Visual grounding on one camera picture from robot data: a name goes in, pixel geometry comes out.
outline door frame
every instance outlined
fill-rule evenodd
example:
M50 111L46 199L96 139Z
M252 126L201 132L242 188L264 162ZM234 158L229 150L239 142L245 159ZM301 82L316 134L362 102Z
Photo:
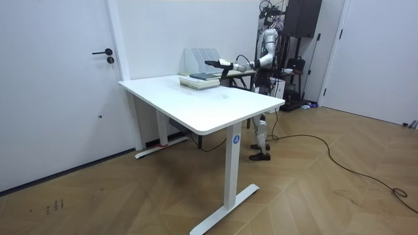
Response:
M121 79L123 81L131 80L131 74L129 72L129 64L127 61L125 43L123 39L123 33L121 30L120 17L118 12L118 4L116 0L107 0L107 11L110 20L110 31L112 32L113 41L116 47L116 57L119 67ZM134 147L137 151L144 149L145 144L142 142L139 122L137 117L137 110L135 108L135 97L132 93L125 91L126 102L125 109L129 114L129 126L131 129L131 135Z
M332 74L332 68L334 66L334 60L335 60L336 54L338 52L338 47L340 45L341 30L344 29L344 25L346 24L346 19L347 19L348 11L349 11L349 8L350 8L350 4L351 4L351 0L345 0L344 1L344 7L342 9L340 23L338 24L337 32L335 34L334 44L332 46L332 51L331 51L331 55L330 55L330 58L329 58L327 71L325 73L325 78L324 78L324 81L322 83L321 92L319 94L319 100L318 100L318 105L319 106L322 106L322 104L323 104L324 93L325 93L325 90L328 86L328 83L329 83L329 80L330 80L330 77L331 77L331 74Z

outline white door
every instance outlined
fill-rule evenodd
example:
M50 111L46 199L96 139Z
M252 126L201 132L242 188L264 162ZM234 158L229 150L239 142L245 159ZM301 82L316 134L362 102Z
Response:
M323 106L418 120L417 9L416 0L351 0Z
M106 48L106 0L2 1L0 191L133 147Z

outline baseboard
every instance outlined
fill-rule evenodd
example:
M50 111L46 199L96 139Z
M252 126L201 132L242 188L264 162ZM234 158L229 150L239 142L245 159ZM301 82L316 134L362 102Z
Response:
M114 159L116 157L120 157L122 155L125 155L127 153L131 153L133 151L135 151L135 149L128 149L126 151L123 151L123 152L120 152L120 153L117 153L117 154L113 154L111 156L104 157L102 159L99 159L99 160L96 160L96 161L92 161L90 163L86 163L86 164L83 164L83 165L80 165L80 166L76 166L76 167L71 168L71 169L68 169L68 170L64 170L62 172L55 173L55 174L50 175L50 176L46 176L46 177L41 178L39 180L35 180L35 181L29 182L29 183L25 183L23 185L19 185L19 186L13 187L11 189L7 189L5 191L0 192L0 196L9 195L11 193L15 193L17 191L21 191L22 189L27 189L28 187L32 187L32 186L38 185L40 183L44 183L44 182L47 182L47 181L56 179L58 177L65 176L67 174L76 172L78 170L82 170L82 169L87 168L87 167L94 166L94 165L99 164L99 163L103 163L105 161L109 161L111 159Z

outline herringbone floor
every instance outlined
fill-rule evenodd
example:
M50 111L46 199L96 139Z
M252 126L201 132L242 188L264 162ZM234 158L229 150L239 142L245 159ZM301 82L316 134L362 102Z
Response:
M270 128L274 114L268 116ZM280 114L276 134L324 138L334 158L392 187L418 208L418 131L326 108ZM207 136L210 148L225 131ZM271 142L270 162L247 160L238 190L261 189L207 234L418 234L418 215L381 185L332 163L316 139ZM225 145L192 141L141 160L131 153L0 198L0 234L184 235L222 206Z

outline white desk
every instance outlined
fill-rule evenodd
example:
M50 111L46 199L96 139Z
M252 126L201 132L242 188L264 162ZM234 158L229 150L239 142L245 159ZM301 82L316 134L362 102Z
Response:
M145 78L124 81L120 84L157 110L161 145L156 149L139 153L137 158L187 139L184 137L168 143L165 115L199 135L207 135L227 127L223 207L190 232L190 235L202 235L259 189L255 184L251 184L241 193L236 194L241 121L272 108L278 108L285 101L222 86L195 91L181 87L178 77L174 75Z

